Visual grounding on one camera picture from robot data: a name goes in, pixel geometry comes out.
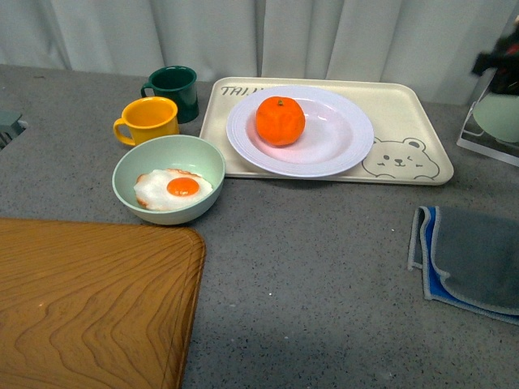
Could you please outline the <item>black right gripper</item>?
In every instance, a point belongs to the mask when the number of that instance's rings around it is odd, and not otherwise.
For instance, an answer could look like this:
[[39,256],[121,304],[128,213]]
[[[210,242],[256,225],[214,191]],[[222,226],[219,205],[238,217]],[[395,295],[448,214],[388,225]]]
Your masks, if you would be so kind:
[[491,52],[478,54],[471,70],[478,77],[494,70],[488,89],[498,95],[518,95],[518,17],[513,26],[513,31],[500,37]]

